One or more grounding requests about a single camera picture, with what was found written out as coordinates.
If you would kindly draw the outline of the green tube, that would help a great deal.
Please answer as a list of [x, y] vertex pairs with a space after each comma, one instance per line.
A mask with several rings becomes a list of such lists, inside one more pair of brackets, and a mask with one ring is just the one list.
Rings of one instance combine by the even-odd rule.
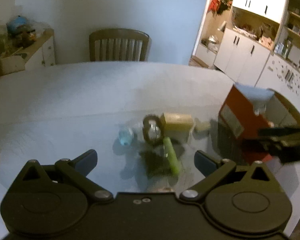
[[180, 164], [176, 152], [174, 150], [173, 144], [171, 142], [171, 139], [169, 137], [164, 137], [163, 144], [164, 144], [165, 158], [168, 161], [171, 174], [173, 176], [178, 176], [180, 173]]

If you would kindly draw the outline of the red cardboard box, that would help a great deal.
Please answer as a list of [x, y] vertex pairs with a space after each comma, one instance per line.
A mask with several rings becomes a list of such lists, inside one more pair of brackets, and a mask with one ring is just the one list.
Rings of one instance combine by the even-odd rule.
[[300, 113], [284, 96], [273, 89], [236, 83], [230, 89], [218, 114], [217, 146], [222, 157], [241, 164], [273, 159], [249, 145], [240, 149], [243, 139], [258, 138], [258, 130], [270, 127], [300, 126]]

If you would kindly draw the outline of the beige small box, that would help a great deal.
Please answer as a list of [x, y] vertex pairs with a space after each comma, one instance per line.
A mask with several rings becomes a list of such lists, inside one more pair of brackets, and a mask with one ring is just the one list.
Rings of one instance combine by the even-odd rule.
[[192, 115], [180, 113], [162, 113], [160, 121], [163, 125], [164, 136], [187, 143], [190, 131], [194, 126]]

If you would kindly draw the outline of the white low fridge cabinet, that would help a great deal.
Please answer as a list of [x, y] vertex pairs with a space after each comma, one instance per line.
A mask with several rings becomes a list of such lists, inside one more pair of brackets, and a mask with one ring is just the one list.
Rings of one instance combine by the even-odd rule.
[[282, 94], [300, 112], [300, 72], [277, 55], [270, 55], [256, 87]]

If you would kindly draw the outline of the white drawer sideboard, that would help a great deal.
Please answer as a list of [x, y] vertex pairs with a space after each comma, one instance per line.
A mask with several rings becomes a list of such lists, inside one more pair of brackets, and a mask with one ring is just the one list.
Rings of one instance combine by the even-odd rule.
[[45, 29], [43, 35], [27, 48], [0, 58], [0, 76], [56, 65], [54, 31]]

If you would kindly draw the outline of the dark wooden chair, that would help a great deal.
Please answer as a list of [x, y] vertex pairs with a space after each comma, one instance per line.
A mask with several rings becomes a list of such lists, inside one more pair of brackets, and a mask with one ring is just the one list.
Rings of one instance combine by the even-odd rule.
[[150, 36], [125, 28], [100, 29], [89, 35], [91, 62], [147, 60]]

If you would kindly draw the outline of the white tall cabinet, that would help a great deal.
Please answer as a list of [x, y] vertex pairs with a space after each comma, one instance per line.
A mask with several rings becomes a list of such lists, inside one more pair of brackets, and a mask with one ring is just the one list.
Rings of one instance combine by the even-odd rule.
[[255, 86], [274, 48], [287, 0], [232, 0], [215, 67], [235, 82]]

